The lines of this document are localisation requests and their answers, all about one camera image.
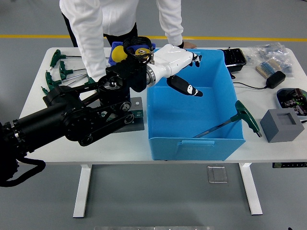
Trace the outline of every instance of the yellow object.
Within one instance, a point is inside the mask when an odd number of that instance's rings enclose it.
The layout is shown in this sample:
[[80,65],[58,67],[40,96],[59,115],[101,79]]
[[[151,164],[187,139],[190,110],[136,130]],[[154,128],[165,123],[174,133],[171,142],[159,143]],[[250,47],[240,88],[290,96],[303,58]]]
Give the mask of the yellow object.
[[112,51],[112,59],[115,62],[121,62],[122,60],[127,58],[127,54],[124,51],[123,46],[117,46]]
[[135,51],[135,55],[143,55],[143,54],[148,54],[148,53],[150,53],[150,50],[146,48],[138,48]]

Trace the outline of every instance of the white sleeve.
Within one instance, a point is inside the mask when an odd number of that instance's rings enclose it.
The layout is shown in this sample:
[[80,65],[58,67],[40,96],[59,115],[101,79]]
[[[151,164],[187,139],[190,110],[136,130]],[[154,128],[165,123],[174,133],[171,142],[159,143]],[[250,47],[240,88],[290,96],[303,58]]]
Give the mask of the white sleeve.
[[106,75],[106,56],[99,0],[60,0],[68,18],[88,75],[95,81]]
[[159,20],[169,44],[182,44],[181,0],[156,0]]

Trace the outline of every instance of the gray block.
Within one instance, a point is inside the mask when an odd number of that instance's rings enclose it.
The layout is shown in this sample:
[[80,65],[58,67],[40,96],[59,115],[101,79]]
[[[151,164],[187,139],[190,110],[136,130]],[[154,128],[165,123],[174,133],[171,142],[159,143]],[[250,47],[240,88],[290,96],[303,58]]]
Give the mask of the gray block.
[[269,143],[293,141],[304,126],[294,109],[269,109],[260,121]]

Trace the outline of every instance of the bolt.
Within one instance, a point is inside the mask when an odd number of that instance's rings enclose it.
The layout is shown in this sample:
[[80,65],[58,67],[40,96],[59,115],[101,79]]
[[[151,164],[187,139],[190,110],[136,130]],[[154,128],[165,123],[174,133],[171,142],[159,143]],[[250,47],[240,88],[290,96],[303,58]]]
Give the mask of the bolt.
[[132,115],[132,114],[130,114],[130,115],[128,115],[127,117],[126,117],[126,119],[125,119],[125,124],[129,124],[129,123],[131,123],[132,121],[134,120],[134,115]]
[[80,141],[80,145],[81,146],[87,146],[89,144],[91,144],[93,141],[93,137],[92,136],[86,136],[83,140]]
[[126,112],[130,109],[130,104],[129,103],[124,103],[121,105],[121,110]]
[[116,87],[116,86],[117,86],[117,83],[114,82],[114,81],[112,81],[112,82],[110,82],[110,86],[111,86],[111,87]]

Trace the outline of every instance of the table top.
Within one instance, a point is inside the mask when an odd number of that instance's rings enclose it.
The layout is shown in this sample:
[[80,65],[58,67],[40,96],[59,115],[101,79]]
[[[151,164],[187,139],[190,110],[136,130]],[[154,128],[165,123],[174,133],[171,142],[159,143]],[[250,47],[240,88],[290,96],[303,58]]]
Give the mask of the table top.
[[[60,49],[62,54],[77,56],[80,55],[78,48],[50,48],[42,61],[35,81],[32,85],[28,98],[25,102],[21,116],[24,117],[36,111],[46,108],[43,101],[44,93],[41,86],[47,89],[45,72],[49,70],[51,57]],[[307,76],[299,65],[293,52],[287,49],[291,56],[293,74],[287,77],[275,89],[253,90],[243,85],[235,84],[235,91],[238,100],[251,112],[257,121],[260,131],[263,134],[259,138],[243,123],[243,135],[246,142],[231,154],[224,162],[300,162],[307,161],[307,130],[305,129],[294,141],[268,143],[260,125],[268,109],[278,108],[276,92],[281,88],[300,88],[307,91]],[[105,48],[106,57],[110,54],[110,48]],[[65,59],[66,69],[81,69],[84,67],[80,58]],[[58,65],[50,71],[52,76],[59,75]],[[245,65],[241,71],[234,74],[234,81],[242,82],[254,87],[264,87],[266,80],[256,72],[255,66]],[[144,117],[146,117],[146,92],[136,93],[131,90],[131,97],[142,97]],[[148,140],[148,126],[144,119],[145,130],[125,133],[113,133],[97,142],[81,147],[78,142],[73,142],[62,137],[55,140],[34,152],[28,157],[41,159],[46,163],[64,164],[134,164],[134,163],[208,163],[209,161],[153,161]]]

